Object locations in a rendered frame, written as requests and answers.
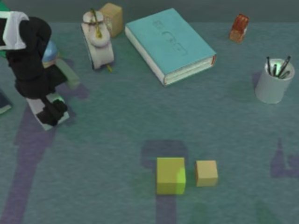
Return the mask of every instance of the blue bowl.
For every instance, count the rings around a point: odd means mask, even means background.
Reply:
[[[49,41],[45,53],[43,55],[43,62],[53,61],[58,56],[58,49],[53,41]]]

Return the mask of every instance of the wooden block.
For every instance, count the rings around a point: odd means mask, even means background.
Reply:
[[[185,159],[157,158],[157,194],[182,195],[185,186]]]
[[[123,30],[123,15],[122,8],[112,3],[107,3],[100,9],[104,16],[111,37],[116,37]]]
[[[197,187],[216,185],[216,183],[218,182],[218,171],[216,161],[196,161],[195,178]]]
[[[229,33],[230,40],[240,43],[246,34],[247,26],[249,23],[249,18],[245,15],[239,14],[232,26],[232,29]]]

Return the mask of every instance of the white cup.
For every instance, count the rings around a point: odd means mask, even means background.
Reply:
[[[277,73],[279,73],[283,63],[283,59],[270,59],[271,73],[275,64],[277,65]],[[283,73],[286,71],[290,71],[286,78],[274,77],[268,73],[268,65],[266,63],[255,88],[256,97],[267,104],[279,103],[295,75],[295,69],[291,63],[288,63]]]

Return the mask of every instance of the gray tabletop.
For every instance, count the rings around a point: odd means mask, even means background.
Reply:
[[[218,53],[215,67],[163,87],[124,34],[113,72],[93,71],[78,23],[54,23],[53,40],[82,78],[58,91],[69,122],[44,132],[0,59],[0,88],[13,109],[0,117],[0,224],[290,224],[299,219],[295,75],[277,105],[257,100],[265,57],[292,56],[298,24],[193,23]],[[186,158],[182,196],[155,196],[155,158]],[[216,160],[219,184],[195,187],[196,160]]]

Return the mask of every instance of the pen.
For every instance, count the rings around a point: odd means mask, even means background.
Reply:
[[[272,72],[272,74],[273,74],[274,77],[276,76],[276,69],[277,69],[277,65],[275,64],[273,66],[273,72]]]
[[[283,65],[281,66],[281,69],[279,70],[279,73],[278,73],[278,77],[281,76],[281,74],[284,72],[286,66],[288,65],[289,61],[291,59],[291,56],[288,56],[287,59],[285,60],[285,62],[283,63]]]
[[[280,79],[285,79],[288,77],[288,75],[290,74],[290,71],[286,71],[283,75],[281,75],[279,78]]]
[[[270,58],[267,57],[267,67],[268,67],[268,73],[271,75],[271,67],[270,67]]]

